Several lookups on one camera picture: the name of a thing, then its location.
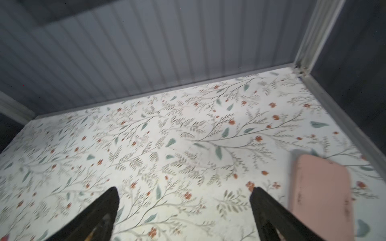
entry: vine pattern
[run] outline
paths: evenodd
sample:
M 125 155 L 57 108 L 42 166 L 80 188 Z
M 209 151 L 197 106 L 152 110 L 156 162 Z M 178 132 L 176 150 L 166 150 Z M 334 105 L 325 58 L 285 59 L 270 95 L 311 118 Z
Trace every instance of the vine pattern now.
M 254 240 L 249 194 L 286 206 L 294 150 L 346 166 L 365 235 L 386 236 L 381 177 L 279 69 L 31 121 L 0 154 L 0 237 L 44 240 L 116 186 L 114 241 Z

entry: floor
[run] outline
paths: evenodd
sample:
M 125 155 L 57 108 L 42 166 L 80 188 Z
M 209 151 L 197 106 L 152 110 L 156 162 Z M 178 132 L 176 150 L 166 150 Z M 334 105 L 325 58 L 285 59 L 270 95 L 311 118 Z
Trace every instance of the floor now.
M 290 68 L 31 121 L 0 155 L 0 237 L 42 241 L 116 186 L 113 241 L 258 240 L 250 191 L 287 206 L 300 153 L 347 166 L 356 239 L 386 239 L 384 181 Z

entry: floral vinyl flooring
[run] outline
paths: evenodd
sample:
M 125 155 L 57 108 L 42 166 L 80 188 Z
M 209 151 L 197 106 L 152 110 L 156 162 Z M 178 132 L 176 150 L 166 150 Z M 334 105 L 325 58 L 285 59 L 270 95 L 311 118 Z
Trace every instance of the floral vinyl flooring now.
M 113 241 L 258 240 L 251 190 L 287 206 L 296 152 L 346 166 L 356 239 L 385 239 L 384 181 L 285 68 L 29 122 L 0 155 L 1 241 L 42 241 L 111 186 Z

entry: metal wall panel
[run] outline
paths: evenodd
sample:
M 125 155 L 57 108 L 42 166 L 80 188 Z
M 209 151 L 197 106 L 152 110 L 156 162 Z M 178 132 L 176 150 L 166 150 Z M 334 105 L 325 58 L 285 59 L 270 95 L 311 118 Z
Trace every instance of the metal wall panel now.
M 0 89 L 36 114 L 291 63 L 316 0 L 3 0 Z
M 386 153 L 386 6 L 347 0 L 311 72 Z

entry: green leaf pattern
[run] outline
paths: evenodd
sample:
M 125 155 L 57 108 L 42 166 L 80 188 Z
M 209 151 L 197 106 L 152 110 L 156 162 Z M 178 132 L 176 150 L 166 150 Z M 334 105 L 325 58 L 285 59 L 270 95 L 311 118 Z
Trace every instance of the green leaf pattern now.
M 254 240 L 251 190 L 285 205 L 304 153 L 350 173 L 356 238 L 386 237 L 381 173 L 289 68 L 30 121 L 0 154 L 0 237 L 43 241 L 116 187 L 113 241 Z

